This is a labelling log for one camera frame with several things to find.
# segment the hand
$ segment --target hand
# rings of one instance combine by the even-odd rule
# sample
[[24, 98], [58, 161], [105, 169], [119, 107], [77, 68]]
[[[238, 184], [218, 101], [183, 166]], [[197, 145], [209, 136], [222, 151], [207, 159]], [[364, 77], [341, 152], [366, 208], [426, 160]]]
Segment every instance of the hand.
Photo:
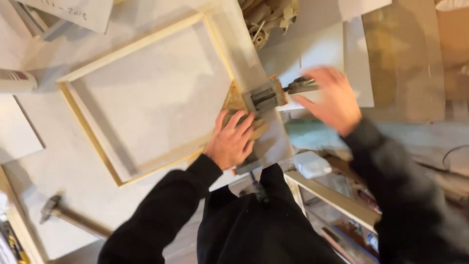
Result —
[[319, 83], [323, 100], [313, 103], [299, 95], [293, 96], [293, 100], [311, 111], [326, 125], [336, 129], [342, 137], [348, 136], [360, 122], [362, 114], [345, 74], [332, 68], [322, 67], [307, 70], [304, 76], [313, 78]]
[[223, 118], [227, 113], [228, 111], [225, 110], [218, 115], [215, 130], [204, 151], [204, 154], [211, 158], [222, 171], [241, 164], [251, 154], [254, 145], [254, 141], [248, 143], [254, 132], [254, 128], [251, 127], [254, 113], [250, 113], [241, 125], [236, 127], [241, 117], [246, 114], [245, 111], [238, 111], [231, 117], [228, 124], [222, 127]]

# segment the black sleeve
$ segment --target black sleeve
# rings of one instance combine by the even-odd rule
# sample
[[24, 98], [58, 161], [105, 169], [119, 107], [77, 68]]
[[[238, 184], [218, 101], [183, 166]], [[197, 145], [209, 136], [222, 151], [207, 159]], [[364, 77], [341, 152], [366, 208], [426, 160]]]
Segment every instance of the black sleeve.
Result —
[[169, 172], [106, 241], [98, 263], [164, 263], [163, 248], [174, 240], [222, 174], [203, 154], [186, 171]]
[[401, 144], [366, 119], [343, 140], [383, 212], [375, 225], [382, 264], [469, 263], [467, 223]]

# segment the white table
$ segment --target white table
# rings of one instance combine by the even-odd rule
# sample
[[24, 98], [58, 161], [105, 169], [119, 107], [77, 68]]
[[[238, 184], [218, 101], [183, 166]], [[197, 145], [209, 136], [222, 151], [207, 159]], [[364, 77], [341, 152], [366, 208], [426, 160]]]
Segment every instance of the white table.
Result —
[[[38, 94], [17, 98], [45, 150], [10, 162], [4, 169], [50, 259], [96, 240], [58, 219], [39, 225], [42, 206], [59, 189], [65, 189], [64, 202], [70, 208], [115, 229], [131, 216], [166, 173], [161, 171], [118, 189], [57, 90], [55, 79], [70, 72], [71, 68], [83, 66], [157, 28], [210, 6], [216, 11], [212, 16], [214, 27], [226, 42], [241, 88], [247, 91], [265, 83], [267, 77], [250, 42], [236, 0], [125, 1], [114, 7], [106, 35], [74, 25], [53, 42], [34, 39], [29, 46], [23, 68], [38, 79], [40, 87]], [[273, 129], [258, 144], [269, 146], [271, 155], [267, 155], [264, 162], [274, 163], [289, 157], [290, 145], [278, 113], [270, 113], [268, 119], [272, 121]], [[225, 173], [212, 188], [237, 179]]]

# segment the bottle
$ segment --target bottle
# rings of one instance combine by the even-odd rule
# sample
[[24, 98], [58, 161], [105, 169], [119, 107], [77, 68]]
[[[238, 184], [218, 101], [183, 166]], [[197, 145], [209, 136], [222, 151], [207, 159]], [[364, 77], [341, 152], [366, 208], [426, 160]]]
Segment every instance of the bottle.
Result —
[[0, 69], [0, 93], [30, 93], [37, 87], [38, 82], [28, 72]]
[[297, 154], [293, 157], [295, 167], [306, 179], [321, 177], [332, 172], [327, 160], [309, 151]]

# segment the person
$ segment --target person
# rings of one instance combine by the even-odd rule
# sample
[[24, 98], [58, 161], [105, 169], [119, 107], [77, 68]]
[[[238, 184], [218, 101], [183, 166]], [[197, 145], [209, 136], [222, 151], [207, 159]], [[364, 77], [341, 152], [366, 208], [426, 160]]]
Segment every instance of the person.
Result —
[[[331, 68], [305, 73], [323, 100], [295, 100], [337, 130], [352, 150], [351, 168], [375, 196], [382, 218], [376, 223], [381, 263], [469, 263], [469, 228], [444, 203], [442, 192], [404, 148], [384, 136], [357, 105], [346, 76]], [[236, 113], [222, 127], [222, 112], [204, 154], [185, 171], [169, 172], [143, 199], [133, 216], [103, 246], [98, 263], [164, 263], [162, 251], [205, 198], [197, 234], [197, 259], [214, 263], [344, 263], [313, 230], [275, 164], [262, 171], [267, 204], [254, 194], [236, 197], [225, 186], [209, 186], [252, 151], [252, 114]]]

